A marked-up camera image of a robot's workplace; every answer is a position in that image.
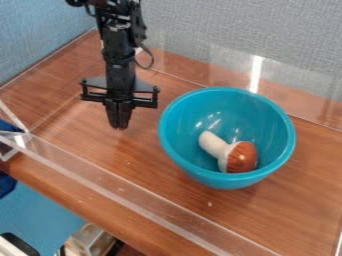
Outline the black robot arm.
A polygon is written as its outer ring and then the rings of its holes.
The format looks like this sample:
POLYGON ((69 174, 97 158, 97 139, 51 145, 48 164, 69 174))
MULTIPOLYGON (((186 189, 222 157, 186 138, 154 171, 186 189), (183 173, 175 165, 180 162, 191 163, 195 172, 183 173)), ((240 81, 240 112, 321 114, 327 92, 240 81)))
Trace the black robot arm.
POLYGON ((152 56, 143 44, 147 26, 141 17, 140 0, 64 0, 72 7, 84 8, 96 19, 105 63, 105 76, 80 81, 81 99, 105 106, 107 118, 115 129, 128 127, 136 107, 156 108, 160 89, 136 77, 135 68, 150 69, 136 61, 136 48, 152 56))

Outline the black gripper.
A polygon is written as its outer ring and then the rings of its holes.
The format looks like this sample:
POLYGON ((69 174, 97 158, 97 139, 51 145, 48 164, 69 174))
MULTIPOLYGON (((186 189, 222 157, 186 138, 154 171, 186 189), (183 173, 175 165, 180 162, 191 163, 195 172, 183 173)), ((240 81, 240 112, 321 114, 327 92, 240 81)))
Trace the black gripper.
POLYGON ((107 60, 105 76, 84 78, 80 85, 81 99, 105 106, 108 122, 115 129, 128 127, 135 107, 158 107, 160 90, 136 78, 132 58, 107 60))

